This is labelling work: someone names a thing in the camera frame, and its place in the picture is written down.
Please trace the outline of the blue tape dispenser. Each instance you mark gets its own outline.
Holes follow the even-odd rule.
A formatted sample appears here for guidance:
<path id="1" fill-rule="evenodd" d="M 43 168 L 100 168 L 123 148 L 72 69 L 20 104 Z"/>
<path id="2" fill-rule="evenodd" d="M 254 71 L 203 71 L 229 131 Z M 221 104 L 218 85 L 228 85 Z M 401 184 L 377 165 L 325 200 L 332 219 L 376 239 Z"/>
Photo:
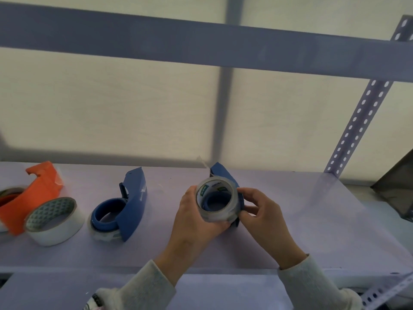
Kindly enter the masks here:
<path id="1" fill-rule="evenodd" d="M 236 188 L 240 187 L 238 182 L 230 174 L 230 172 L 222 164 L 220 164 L 219 162 L 216 162 L 210 168 L 209 177 L 213 177 L 213 176 L 225 177 L 225 178 L 229 179 L 230 181 L 234 182 Z M 238 192 L 238 199 L 239 199 L 239 203 L 240 203 L 240 209 L 243 210 L 244 207 L 245 207 L 245 200 L 244 200 L 243 194 L 240 193 L 240 192 Z"/>
<path id="2" fill-rule="evenodd" d="M 142 167 L 128 171 L 119 189 L 120 198 L 100 203 L 89 217 L 99 231 L 119 229 L 126 242 L 140 224 L 146 207 L 147 185 Z"/>

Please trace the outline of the person's right forearm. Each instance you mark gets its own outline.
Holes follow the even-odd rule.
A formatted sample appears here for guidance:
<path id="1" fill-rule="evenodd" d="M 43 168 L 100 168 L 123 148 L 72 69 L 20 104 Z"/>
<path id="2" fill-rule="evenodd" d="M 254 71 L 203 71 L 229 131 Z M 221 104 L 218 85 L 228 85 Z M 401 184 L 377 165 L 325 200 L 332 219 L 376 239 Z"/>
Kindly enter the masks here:
<path id="1" fill-rule="evenodd" d="M 339 289 L 309 254 L 277 274 L 294 310 L 363 310 L 361 297 L 351 289 Z"/>

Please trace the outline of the person's right hand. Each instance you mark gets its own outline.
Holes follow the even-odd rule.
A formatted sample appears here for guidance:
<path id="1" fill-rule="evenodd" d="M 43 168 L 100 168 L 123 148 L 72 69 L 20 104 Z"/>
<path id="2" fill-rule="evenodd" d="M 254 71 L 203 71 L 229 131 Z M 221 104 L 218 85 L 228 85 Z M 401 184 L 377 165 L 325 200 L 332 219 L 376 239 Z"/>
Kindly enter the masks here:
<path id="1" fill-rule="evenodd" d="M 293 240 L 280 206 L 258 189 L 237 188 L 237 191 L 254 204 L 244 208 L 259 208 L 260 223 L 243 225 L 279 268 L 285 270 L 302 262 L 307 254 Z"/>

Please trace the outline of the orange tape dispenser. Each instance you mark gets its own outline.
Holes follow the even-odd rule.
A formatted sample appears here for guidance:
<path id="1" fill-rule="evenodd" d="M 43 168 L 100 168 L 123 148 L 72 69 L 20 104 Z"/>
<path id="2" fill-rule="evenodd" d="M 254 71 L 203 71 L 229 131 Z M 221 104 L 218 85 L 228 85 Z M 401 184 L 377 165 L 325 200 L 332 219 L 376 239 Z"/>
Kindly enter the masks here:
<path id="1" fill-rule="evenodd" d="M 35 179 L 29 185 L 27 185 L 28 188 L 24 191 L 24 193 L 20 195 L 21 201 L 24 204 L 24 219 L 32 210 L 34 210 L 41 204 L 49 200 L 58 198 L 62 188 L 64 187 L 64 182 L 59 172 L 55 169 L 54 165 L 50 161 L 44 161 L 27 168 L 26 173 L 28 175 L 35 175 Z M 0 191 L 8 187 L 14 186 L 0 186 Z M 22 234 L 24 232 L 23 222 L 22 229 L 18 234 L 12 234 L 11 229 L 6 233 L 10 233 L 14 236 Z"/>

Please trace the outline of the clear packing tape roll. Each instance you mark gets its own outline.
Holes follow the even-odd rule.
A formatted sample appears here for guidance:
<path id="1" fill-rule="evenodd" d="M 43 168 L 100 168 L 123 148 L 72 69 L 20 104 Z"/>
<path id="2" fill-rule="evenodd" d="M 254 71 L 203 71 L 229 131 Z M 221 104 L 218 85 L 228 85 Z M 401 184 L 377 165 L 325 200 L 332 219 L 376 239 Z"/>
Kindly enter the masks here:
<path id="1" fill-rule="evenodd" d="M 238 215 L 244 208 L 244 198 L 236 184 L 225 177 L 209 177 L 195 189 L 195 201 L 205 222 L 237 224 Z"/>

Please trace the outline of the white tape roll patterned core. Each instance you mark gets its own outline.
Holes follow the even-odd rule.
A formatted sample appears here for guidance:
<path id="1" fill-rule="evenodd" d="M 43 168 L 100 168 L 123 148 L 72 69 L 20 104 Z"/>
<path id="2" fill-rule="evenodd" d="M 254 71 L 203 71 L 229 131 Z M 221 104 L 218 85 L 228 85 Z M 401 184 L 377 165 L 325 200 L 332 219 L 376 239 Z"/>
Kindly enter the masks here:
<path id="1" fill-rule="evenodd" d="M 23 230 L 39 245 L 48 247 L 65 242 L 83 226 L 85 216 L 74 198 L 59 197 L 32 210 Z"/>

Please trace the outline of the person's left forearm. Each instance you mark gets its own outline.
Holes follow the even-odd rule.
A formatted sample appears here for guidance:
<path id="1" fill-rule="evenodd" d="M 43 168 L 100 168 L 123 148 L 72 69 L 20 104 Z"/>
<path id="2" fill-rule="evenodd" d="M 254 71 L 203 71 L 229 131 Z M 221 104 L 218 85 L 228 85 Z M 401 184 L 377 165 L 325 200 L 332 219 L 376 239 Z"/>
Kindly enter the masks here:
<path id="1" fill-rule="evenodd" d="M 183 274 L 202 248 L 189 243 L 168 245 L 120 288 L 100 288 L 83 310 L 165 310 Z"/>

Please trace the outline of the person's left hand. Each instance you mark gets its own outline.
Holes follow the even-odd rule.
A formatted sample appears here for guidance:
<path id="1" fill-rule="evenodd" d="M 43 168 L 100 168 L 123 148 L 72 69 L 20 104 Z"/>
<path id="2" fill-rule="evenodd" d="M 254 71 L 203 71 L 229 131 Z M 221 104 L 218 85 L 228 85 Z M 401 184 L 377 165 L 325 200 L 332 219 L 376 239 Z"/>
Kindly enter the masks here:
<path id="1" fill-rule="evenodd" d="M 196 201 L 196 186 L 190 186 L 183 195 L 176 214 L 170 240 L 164 252 L 156 259 L 173 264 L 192 265 L 215 237 L 204 237 L 204 224 Z"/>

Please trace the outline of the perforated metal shelf rail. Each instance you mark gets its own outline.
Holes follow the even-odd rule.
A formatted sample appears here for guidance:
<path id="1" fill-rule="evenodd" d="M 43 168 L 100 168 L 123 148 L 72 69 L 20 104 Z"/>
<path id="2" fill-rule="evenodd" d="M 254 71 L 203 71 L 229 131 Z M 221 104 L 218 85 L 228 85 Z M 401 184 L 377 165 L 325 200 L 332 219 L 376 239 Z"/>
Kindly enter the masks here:
<path id="1" fill-rule="evenodd" d="M 384 276 L 361 295 L 362 309 L 376 310 L 412 284 L 413 272 Z"/>

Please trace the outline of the dark grey box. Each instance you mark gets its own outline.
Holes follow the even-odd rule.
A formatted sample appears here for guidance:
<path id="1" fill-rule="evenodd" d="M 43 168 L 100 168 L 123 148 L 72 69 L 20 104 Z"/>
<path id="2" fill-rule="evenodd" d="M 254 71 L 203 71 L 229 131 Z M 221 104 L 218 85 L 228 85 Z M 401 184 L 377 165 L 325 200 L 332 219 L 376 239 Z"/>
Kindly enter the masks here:
<path id="1" fill-rule="evenodd" d="M 413 223 L 413 149 L 370 188 L 400 216 Z"/>

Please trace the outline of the blue-grey metal shelf beam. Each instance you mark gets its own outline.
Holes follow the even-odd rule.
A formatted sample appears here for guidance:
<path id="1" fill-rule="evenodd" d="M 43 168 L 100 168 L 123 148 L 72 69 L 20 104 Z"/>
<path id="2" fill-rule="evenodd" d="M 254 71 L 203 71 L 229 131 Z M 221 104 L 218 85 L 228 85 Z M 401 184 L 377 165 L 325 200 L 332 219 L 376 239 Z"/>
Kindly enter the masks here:
<path id="1" fill-rule="evenodd" d="M 397 41 L 0 2 L 0 47 L 413 83 Z"/>

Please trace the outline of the clear tape roll in dispenser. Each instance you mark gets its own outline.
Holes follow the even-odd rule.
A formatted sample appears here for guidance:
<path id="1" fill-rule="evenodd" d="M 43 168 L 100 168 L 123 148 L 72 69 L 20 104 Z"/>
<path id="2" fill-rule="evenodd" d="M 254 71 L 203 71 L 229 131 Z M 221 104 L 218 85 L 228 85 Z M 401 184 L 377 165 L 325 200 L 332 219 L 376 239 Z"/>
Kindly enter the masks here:
<path id="1" fill-rule="evenodd" d="M 87 226 L 90 235 L 94 240 L 105 242 L 123 241 L 119 229 L 113 231 L 99 231 L 93 226 L 90 217 L 87 219 Z"/>

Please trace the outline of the perforated metal shelf post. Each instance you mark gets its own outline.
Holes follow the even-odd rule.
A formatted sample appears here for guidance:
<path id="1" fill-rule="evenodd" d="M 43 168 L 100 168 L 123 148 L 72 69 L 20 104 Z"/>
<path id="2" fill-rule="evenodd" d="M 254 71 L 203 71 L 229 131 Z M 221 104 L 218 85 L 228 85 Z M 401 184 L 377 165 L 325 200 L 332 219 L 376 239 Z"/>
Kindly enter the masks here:
<path id="1" fill-rule="evenodd" d="M 339 178 L 394 81 L 371 79 L 365 88 L 324 173 Z"/>

